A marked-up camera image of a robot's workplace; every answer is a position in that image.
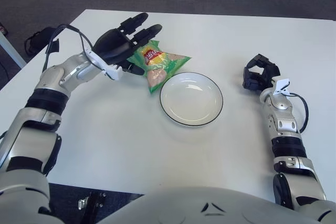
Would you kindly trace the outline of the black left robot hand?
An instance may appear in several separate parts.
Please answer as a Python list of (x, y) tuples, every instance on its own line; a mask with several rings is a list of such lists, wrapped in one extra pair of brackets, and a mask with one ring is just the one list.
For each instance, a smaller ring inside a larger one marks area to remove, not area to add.
[(109, 66), (116, 65), (123, 71), (138, 76), (144, 75), (144, 70), (128, 59), (141, 47), (145, 46), (162, 29), (160, 24), (143, 29), (138, 33), (135, 30), (148, 18), (147, 13), (140, 13), (128, 18), (118, 28), (105, 32), (94, 44), (92, 51)]

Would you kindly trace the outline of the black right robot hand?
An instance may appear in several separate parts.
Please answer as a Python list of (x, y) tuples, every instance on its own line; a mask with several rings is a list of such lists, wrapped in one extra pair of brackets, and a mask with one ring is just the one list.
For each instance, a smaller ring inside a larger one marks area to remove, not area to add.
[[(252, 72), (252, 67), (259, 67), (262, 73)], [(244, 89), (253, 91), (263, 91), (272, 87), (272, 78), (280, 76), (278, 66), (269, 61), (269, 59), (261, 54), (257, 54), (244, 67), (243, 71), (243, 87)]]

